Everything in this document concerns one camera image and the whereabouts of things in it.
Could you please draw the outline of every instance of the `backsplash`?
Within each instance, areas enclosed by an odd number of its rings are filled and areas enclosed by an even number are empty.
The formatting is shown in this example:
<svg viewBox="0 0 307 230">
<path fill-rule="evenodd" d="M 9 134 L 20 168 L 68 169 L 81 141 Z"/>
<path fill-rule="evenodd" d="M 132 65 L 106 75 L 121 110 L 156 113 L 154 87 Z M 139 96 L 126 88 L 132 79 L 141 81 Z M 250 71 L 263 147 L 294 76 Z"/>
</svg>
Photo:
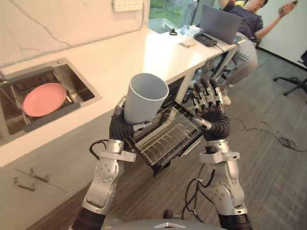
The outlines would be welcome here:
<svg viewBox="0 0 307 230">
<path fill-rule="evenodd" d="M 140 11 L 114 12 L 112 0 L 1 0 L 0 67 L 140 30 Z"/>
</svg>

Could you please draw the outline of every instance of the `gray carpet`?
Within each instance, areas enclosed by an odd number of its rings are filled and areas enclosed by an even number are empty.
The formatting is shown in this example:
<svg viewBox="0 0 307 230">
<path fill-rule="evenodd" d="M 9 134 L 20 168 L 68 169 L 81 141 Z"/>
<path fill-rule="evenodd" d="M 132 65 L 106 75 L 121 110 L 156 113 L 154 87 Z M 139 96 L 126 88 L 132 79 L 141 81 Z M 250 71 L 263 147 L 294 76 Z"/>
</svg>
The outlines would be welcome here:
<svg viewBox="0 0 307 230">
<path fill-rule="evenodd" d="M 307 149 L 307 96 L 298 90 L 284 97 L 290 83 L 273 82 L 278 76 L 307 77 L 307 72 L 258 50 L 259 67 L 229 92 L 232 104 L 230 118 L 240 118 L 248 128 L 258 127 L 278 137 L 293 139 L 297 148 Z M 238 120 L 231 120 L 228 138 L 232 151 L 241 154 L 240 183 L 245 191 L 248 214 L 255 230 L 307 229 L 307 152 L 295 152 L 281 146 L 268 133 L 244 131 Z M 152 177 L 151 170 L 138 158 L 125 163 L 113 203 L 111 216 L 123 221 L 161 218 L 165 209 L 180 214 L 189 181 L 201 167 L 198 154 L 203 142 L 188 156 L 176 159 L 169 168 Z M 209 177 L 205 170 L 204 180 Z M 67 229 L 79 211 L 87 188 L 29 228 Z M 197 212 L 207 223 L 219 226 L 214 206 L 203 197 Z M 186 219 L 195 220 L 186 213 Z"/>
</svg>

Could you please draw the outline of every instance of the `laptop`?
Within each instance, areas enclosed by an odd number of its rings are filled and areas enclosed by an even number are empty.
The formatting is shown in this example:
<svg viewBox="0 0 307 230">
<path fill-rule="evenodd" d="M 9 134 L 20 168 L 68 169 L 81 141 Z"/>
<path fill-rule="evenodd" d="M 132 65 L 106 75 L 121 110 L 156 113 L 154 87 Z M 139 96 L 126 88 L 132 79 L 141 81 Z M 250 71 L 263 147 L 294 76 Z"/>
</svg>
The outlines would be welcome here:
<svg viewBox="0 0 307 230">
<path fill-rule="evenodd" d="M 236 35 L 242 18 L 213 7 L 203 5 L 200 29 L 228 44 L 235 44 L 242 38 Z"/>
</svg>

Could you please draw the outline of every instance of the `robot finger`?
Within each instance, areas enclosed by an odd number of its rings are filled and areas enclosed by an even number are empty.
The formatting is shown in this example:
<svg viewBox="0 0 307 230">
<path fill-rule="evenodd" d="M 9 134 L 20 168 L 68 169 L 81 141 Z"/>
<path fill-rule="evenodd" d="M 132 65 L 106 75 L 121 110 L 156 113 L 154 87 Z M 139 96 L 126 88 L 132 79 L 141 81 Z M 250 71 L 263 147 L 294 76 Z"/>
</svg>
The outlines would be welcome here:
<svg viewBox="0 0 307 230">
<path fill-rule="evenodd" d="M 113 115 L 121 115 L 124 111 L 127 95 L 123 96 L 115 107 Z"/>
<path fill-rule="evenodd" d="M 212 126 L 212 124 L 209 121 L 202 119 L 201 117 L 198 116 L 192 117 L 191 121 L 194 124 L 196 124 L 198 127 L 202 127 L 204 130 L 209 130 Z"/>
<path fill-rule="evenodd" d="M 152 125 L 151 122 L 145 121 L 145 122 L 142 122 L 142 123 L 134 125 L 133 126 L 133 130 L 134 130 L 134 132 L 145 130 L 145 129 L 147 129 L 151 125 Z"/>
<path fill-rule="evenodd" d="M 209 82 L 213 89 L 213 96 L 216 102 L 216 107 L 224 106 L 221 89 L 218 87 L 214 79 L 210 79 Z"/>
<path fill-rule="evenodd" d="M 191 99 L 192 99 L 193 106 L 194 106 L 194 109 L 195 109 L 195 114 L 201 115 L 201 109 L 200 109 L 200 106 L 199 106 L 199 99 L 198 99 L 198 97 L 196 97 L 194 95 L 193 92 L 191 93 Z"/>
<path fill-rule="evenodd" d="M 213 92 L 211 90 L 211 87 L 210 87 L 210 84 L 204 79 L 202 78 L 201 79 L 201 83 L 206 91 L 206 94 L 205 94 L 205 99 L 208 103 L 208 107 L 214 107 L 216 102 L 215 102 L 215 99 L 214 99 L 214 95 L 213 95 Z"/>
<path fill-rule="evenodd" d="M 200 105 L 201 105 L 201 110 L 207 110 L 208 109 L 208 103 L 205 99 L 204 92 L 201 91 L 201 87 L 198 83 L 194 83 L 194 88 L 198 94 L 199 100 L 200 100 Z"/>
</svg>

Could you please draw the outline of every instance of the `pink plate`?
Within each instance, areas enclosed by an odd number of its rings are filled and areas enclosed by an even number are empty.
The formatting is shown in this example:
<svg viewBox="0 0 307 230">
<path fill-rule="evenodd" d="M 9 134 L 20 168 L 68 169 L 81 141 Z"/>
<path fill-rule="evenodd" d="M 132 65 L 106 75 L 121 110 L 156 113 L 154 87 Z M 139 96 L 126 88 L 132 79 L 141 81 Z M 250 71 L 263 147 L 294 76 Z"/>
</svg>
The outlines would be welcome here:
<svg viewBox="0 0 307 230">
<path fill-rule="evenodd" d="M 65 98 L 66 90 L 61 84 L 40 85 L 25 97 L 24 112 L 34 117 L 45 116 L 59 109 Z"/>
</svg>

